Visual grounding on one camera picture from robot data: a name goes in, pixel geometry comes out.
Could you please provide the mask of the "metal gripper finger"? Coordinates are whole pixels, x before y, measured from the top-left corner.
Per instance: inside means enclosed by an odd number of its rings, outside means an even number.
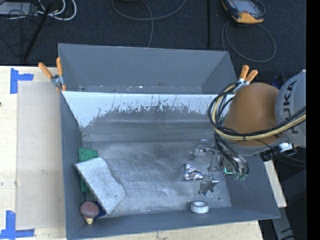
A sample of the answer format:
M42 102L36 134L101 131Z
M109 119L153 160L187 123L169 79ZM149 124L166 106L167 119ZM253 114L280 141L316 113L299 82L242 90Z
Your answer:
M195 147L192 151L189 152L189 159L191 161L195 159L212 157L216 154L216 151L213 147L208 146L207 139L201 139L200 144Z
M211 173L211 174L206 174L199 187L198 194L201 196L206 196L208 192L213 193L215 186L219 183L219 180L216 179L216 176Z

